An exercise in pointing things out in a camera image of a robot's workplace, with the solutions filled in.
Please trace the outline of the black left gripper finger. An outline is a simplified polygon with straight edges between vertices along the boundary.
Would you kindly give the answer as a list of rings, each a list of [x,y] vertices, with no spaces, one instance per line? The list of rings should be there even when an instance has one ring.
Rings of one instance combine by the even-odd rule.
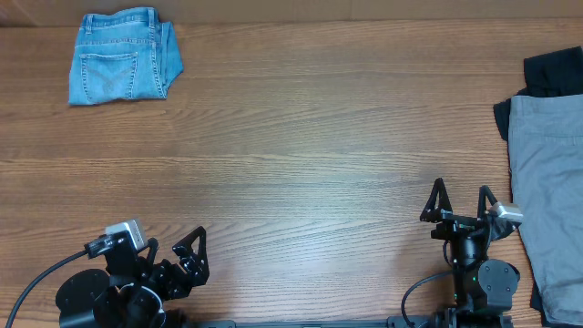
[[[148,239],[148,243],[147,243],[147,249],[148,249],[148,254],[147,257],[145,258],[145,264],[144,266],[147,268],[151,268],[154,266],[154,261],[156,259],[156,254],[158,252],[159,249],[159,242],[156,238],[150,238]]]
[[[189,285],[204,285],[210,277],[210,267],[206,252],[206,230],[199,226],[178,241],[172,250],[179,257],[179,265],[188,276]]]

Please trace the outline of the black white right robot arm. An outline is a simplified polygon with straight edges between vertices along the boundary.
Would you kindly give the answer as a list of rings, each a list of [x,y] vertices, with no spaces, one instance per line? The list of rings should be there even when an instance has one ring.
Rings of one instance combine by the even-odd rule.
[[[304,321],[236,323],[234,321],[187,321],[184,327],[234,328],[504,328],[513,325],[505,313],[512,308],[513,295],[520,280],[519,270],[512,264],[491,259],[487,255],[492,241],[504,239],[524,220],[521,209],[513,203],[496,199],[486,185],[479,189],[477,214],[456,215],[445,183],[435,180],[420,220],[435,225],[431,237],[444,243],[443,254],[449,265],[447,272],[423,278],[404,293],[401,313],[385,320]],[[438,308],[428,315],[409,315],[405,304],[411,293],[427,282],[452,277],[455,303]]]

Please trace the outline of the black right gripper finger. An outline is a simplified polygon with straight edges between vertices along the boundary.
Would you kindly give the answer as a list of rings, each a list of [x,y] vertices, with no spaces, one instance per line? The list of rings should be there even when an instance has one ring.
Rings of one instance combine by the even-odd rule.
[[[437,178],[432,187],[430,197],[420,215],[420,221],[437,223],[443,221],[452,213],[453,208],[445,183],[442,178]]]
[[[480,219],[484,218],[489,207],[496,203],[497,199],[492,193],[491,189],[487,185],[481,186],[479,188],[476,216]]]

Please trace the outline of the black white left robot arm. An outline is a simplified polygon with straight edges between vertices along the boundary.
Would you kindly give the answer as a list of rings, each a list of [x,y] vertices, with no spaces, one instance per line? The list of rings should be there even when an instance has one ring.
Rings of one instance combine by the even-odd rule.
[[[165,301],[189,296],[210,277],[206,231],[202,227],[177,242],[179,263],[155,262],[158,241],[148,240],[146,257],[128,232],[103,235],[85,245],[87,256],[106,257],[107,268],[85,270],[69,278],[56,294],[61,327],[189,328],[180,310],[166,311]]]

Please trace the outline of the light blue denim jeans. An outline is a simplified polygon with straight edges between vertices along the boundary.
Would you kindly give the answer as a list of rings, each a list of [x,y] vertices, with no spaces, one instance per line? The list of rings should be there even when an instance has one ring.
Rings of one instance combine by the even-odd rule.
[[[155,8],[87,14],[75,42],[68,104],[165,99],[183,70],[174,26],[160,21]]]

